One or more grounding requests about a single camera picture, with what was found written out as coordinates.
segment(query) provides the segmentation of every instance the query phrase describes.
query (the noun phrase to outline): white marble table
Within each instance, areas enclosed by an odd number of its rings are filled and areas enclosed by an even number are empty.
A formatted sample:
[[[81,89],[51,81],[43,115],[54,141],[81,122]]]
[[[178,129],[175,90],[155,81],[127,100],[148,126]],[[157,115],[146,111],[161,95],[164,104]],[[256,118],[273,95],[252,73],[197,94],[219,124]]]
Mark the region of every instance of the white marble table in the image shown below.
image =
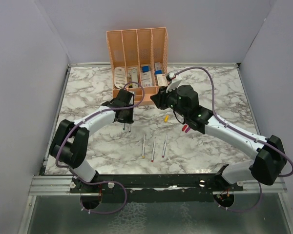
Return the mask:
[[[169,67],[168,71],[184,67]],[[215,83],[216,111],[228,121],[256,133],[236,67],[206,67]],[[211,86],[206,74],[192,70],[182,74],[183,84],[191,84],[199,94],[200,104],[211,109]],[[112,99],[110,67],[73,67],[65,91],[59,120],[75,120],[94,112],[101,103]],[[89,138],[87,159],[101,174],[178,174],[211,173],[226,163],[249,160],[239,150],[214,137],[194,130],[182,132],[172,111],[158,110],[154,105],[134,111],[131,133],[120,123],[102,128]],[[142,138],[146,134],[146,157],[142,159]],[[161,157],[168,134],[165,158]],[[155,161],[151,162],[156,136]],[[55,166],[49,157],[45,174],[68,174]]]

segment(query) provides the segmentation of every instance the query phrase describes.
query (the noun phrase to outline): organizer compartment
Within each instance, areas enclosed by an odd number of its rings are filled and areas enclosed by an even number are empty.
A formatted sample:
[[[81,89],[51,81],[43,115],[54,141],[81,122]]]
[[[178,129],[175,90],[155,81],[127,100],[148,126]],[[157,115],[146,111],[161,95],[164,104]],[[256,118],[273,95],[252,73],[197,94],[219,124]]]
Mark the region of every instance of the organizer compartment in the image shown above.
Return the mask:
[[[113,97],[115,98],[119,92],[119,89],[114,85],[114,69],[116,67],[125,69],[127,82],[129,82],[128,71],[136,67],[138,82],[141,84],[142,67],[147,65],[151,71],[153,84],[150,87],[144,87],[145,98],[142,105],[154,104],[150,97],[159,90],[154,63],[160,62],[162,72],[167,73],[168,35],[166,28],[108,31],[106,39],[113,73]],[[141,88],[127,87],[127,89],[135,93],[135,102],[141,100]]]

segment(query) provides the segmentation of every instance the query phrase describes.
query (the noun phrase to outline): red cap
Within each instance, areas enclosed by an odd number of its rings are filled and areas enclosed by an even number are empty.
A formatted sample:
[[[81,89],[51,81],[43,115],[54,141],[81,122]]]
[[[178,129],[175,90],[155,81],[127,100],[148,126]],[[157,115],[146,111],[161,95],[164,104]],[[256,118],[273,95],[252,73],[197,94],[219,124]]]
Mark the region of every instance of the red cap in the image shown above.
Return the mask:
[[[182,131],[184,131],[187,128],[187,125],[185,124],[182,128]]]

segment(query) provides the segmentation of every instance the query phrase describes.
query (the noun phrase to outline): gray wall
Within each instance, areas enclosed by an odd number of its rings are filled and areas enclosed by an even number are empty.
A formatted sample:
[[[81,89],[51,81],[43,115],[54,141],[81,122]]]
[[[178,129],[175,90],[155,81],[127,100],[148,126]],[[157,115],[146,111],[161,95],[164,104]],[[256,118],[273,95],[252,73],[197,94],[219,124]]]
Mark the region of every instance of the gray wall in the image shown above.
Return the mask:
[[[293,159],[293,0],[274,4],[241,71],[261,133],[280,136]],[[293,176],[286,184],[293,208]]]
[[[0,1],[0,234],[18,230],[67,64],[32,0]]]
[[[275,0],[36,0],[72,62],[109,61],[106,31],[167,27],[169,62],[241,62]]]

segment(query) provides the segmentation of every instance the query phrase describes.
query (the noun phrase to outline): pen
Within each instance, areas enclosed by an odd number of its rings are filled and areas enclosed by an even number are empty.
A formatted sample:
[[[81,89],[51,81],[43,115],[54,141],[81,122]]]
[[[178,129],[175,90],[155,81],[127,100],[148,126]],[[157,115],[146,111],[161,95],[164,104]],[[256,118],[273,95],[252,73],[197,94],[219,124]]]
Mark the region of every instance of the pen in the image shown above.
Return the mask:
[[[155,139],[156,139],[156,137],[154,138],[151,162],[154,162],[154,155],[155,155]]]
[[[145,158],[146,135],[143,135],[142,158]]]
[[[167,137],[168,137],[168,134],[166,134],[166,137],[165,137],[164,147],[163,147],[163,152],[162,152],[162,157],[165,156],[165,150],[166,150],[166,145],[167,145]]]

